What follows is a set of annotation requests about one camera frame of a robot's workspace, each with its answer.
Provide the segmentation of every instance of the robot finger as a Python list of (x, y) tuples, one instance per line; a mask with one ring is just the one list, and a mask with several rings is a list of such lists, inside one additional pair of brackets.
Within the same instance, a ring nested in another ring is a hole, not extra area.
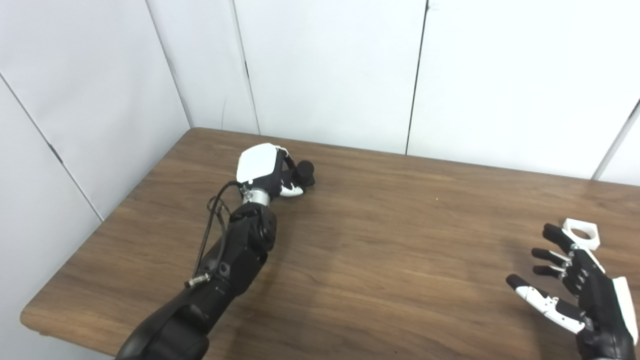
[(531, 255), (536, 259), (542, 259), (551, 261), (557, 266), (566, 266), (565, 263), (570, 263), (571, 259), (558, 254), (557, 252), (545, 249), (533, 248), (531, 249)]
[(552, 276), (556, 279), (562, 279), (566, 276), (564, 268), (550, 265), (536, 265), (533, 267), (533, 273), (542, 276)]
[(575, 242), (571, 240), (562, 227), (555, 226), (553, 224), (545, 224), (542, 236), (558, 245), (558, 247), (560, 247), (560, 249), (562, 249), (562, 251), (567, 255), (573, 250), (572, 245), (575, 245)]
[(574, 334), (583, 330), (584, 312), (579, 307), (557, 297), (551, 297), (546, 291), (531, 286), (516, 274), (507, 276), (506, 280), (520, 297), (549, 320)]

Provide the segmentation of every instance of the black fingertip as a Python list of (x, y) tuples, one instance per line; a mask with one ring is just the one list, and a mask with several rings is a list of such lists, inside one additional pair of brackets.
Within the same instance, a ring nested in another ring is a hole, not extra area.
[(542, 237), (558, 245), (565, 254), (571, 251), (573, 240), (567, 237), (563, 232), (562, 227), (554, 224), (545, 224), (545, 229), (542, 231)]
[(506, 280), (507, 280), (507, 284), (509, 284), (509, 286), (514, 290), (521, 286), (530, 286), (525, 279), (521, 278), (520, 276), (517, 276), (516, 274), (511, 274), (507, 276)]
[(537, 247), (531, 249), (531, 255), (534, 258), (547, 260), (549, 258), (549, 250), (539, 249)]
[(545, 275), (545, 276), (557, 276), (558, 271), (550, 268), (549, 266), (544, 265), (536, 265), (533, 267), (533, 273), (536, 275)]

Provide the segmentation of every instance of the robotic arm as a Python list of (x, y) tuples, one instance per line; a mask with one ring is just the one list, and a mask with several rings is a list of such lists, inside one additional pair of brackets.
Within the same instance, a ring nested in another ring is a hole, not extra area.
[(575, 243), (567, 230), (546, 224), (542, 235), (558, 245), (566, 256), (550, 250), (532, 249), (534, 258), (554, 264), (534, 266), (533, 272), (562, 281), (578, 299), (578, 306), (551, 297), (515, 274), (507, 277), (507, 283), (536, 310), (576, 334), (583, 360), (635, 360), (638, 329), (627, 279), (606, 276), (591, 251)]
[[(315, 183), (313, 173), (311, 162), (296, 165), (287, 149), (270, 143), (244, 151), (238, 163), (237, 181), (229, 182), (220, 191), (210, 209), (209, 225), (192, 278), (175, 298), (142, 321), (116, 359), (202, 359), (209, 349), (207, 335), (235, 297), (248, 289), (273, 249), (276, 216), (269, 203), (278, 196), (305, 193)], [(228, 229), (221, 221), (220, 239), (202, 257), (216, 204), (230, 185), (238, 186), (243, 204), (230, 214)]]

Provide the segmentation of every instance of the robot fingertip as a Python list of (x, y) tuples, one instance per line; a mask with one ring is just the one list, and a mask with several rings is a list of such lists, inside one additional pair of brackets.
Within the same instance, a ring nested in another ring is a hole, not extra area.
[(507, 276), (506, 280), (507, 280), (507, 284), (509, 284), (509, 286), (514, 290), (516, 290), (521, 286), (531, 286), (525, 279), (521, 278), (516, 274), (511, 274)]

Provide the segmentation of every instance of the wood grain tabletop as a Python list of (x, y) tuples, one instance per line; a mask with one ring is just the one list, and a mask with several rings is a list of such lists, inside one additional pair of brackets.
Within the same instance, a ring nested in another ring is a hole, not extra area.
[[(598, 224), (595, 252), (626, 275), (640, 318), (640, 188), (192, 129), (28, 304), (22, 323), (105, 354), (191, 275), (209, 198), (258, 143), (316, 166), (278, 198), (275, 249), (211, 332), (207, 359), (579, 359), (573, 335), (511, 290), (566, 217)], [(224, 199), (240, 204), (233, 192)], [(214, 228), (211, 239), (219, 236)]]

